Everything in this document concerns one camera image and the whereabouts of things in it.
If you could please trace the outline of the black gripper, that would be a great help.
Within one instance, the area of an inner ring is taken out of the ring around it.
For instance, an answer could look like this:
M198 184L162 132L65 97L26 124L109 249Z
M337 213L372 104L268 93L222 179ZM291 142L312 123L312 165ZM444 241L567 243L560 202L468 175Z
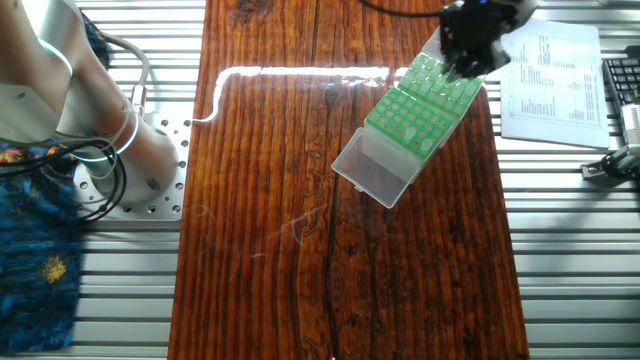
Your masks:
M457 63L462 50L470 50L466 78L487 75L511 62L498 39L520 25L519 1L456 1L441 10L439 20L443 73L447 80L461 79Z

